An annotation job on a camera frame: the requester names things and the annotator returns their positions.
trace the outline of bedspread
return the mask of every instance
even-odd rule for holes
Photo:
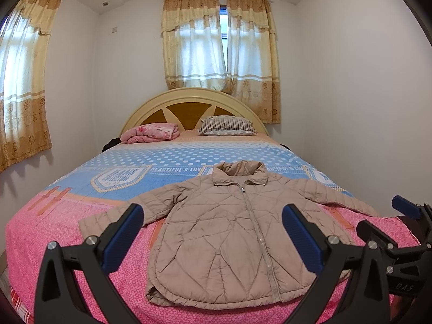
[[[9,279],[31,313],[38,270],[49,241],[56,240],[61,246],[80,244],[79,219],[103,212],[142,192],[209,174],[215,163],[242,159],[262,161],[269,171],[294,179],[313,179],[349,194],[294,153],[264,136],[226,140],[182,136],[162,143],[117,145],[55,181],[10,220],[6,227]],[[341,210],[334,217],[342,219],[353,239],[362,244],[354,229],[365,216]],[[368,217],[368,220],[388,232],[400,246],[417,242],[397,218]],[[120,269],[110,275],[125,302],[143,323],[279,324],[297,305],[298,299],[257,308],[209,311],[150,304],[145,298],[146,265],[156,225],[153,223],[141,229]],[[92,314],[104,321],[81,272],[77,272],[77,279]],[[344,285],[336,288],[321,321],[336,308]]]

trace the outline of white wall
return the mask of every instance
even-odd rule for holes
[[[142,103],[167,90],[160,33],[162,8],[163,0],[132,0],[99,19],[94,63],[98,148],[119,135]],[[275,139],[301,155],[299,23],[294,5],[273,0],[272,9],[278,33],[282,124],[269,129]],[[111,33],[114,27],[117,32]]]
[[[432,48],[402,0],[303,0],[304,158],[385,214],[432,203]]]
[[[53,148],[0,174],[0,253],[4,228],[33,196],[95,156],[92,68],[99,15],[63,0],[56,15],[45,71],[47,121]]]

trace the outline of blue gripper pad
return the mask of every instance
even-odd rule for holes
[[[399,211],[414,220],[419,220],[421,217],[420,208],[399,195],[393,197],[391,205],[396,211]]]
[[[318,229],[318,227],[313,223],[309,223],[294,205],[286,205],[283,208],[282,224],[297,249],[297,252],[299,252],[307,270],[319,275],[323,270],[322,250],[315,242],[306,226],[309,228],[315,227],[316,229]]]
[[[104,248],[101,268],[105,274],[118,270],[133,240],[143,227],[144,211],[140,205],[131,205],[116,223],[118,229]]]

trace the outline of red plaid fabric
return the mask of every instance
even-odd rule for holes
[[[18,294],[12,288],[10,288],[10,295],[12,297],[12,306],[14,307],[18,315],[21,317],[21,319],[25,322],[25,324],[33,324],[33,316],[30,314],[24,303],[22,303]]]

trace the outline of floral curtain pattern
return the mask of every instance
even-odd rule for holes
[[[263,123],[280,123],[276,31],[268,0],[227,0],[227,88]]]
[[[168,89],[226,87],[219,0],[165,0],[163,54]]]
[[[0,172],[52,147],[45,59],[61,0],[20,0],[0,29]]]

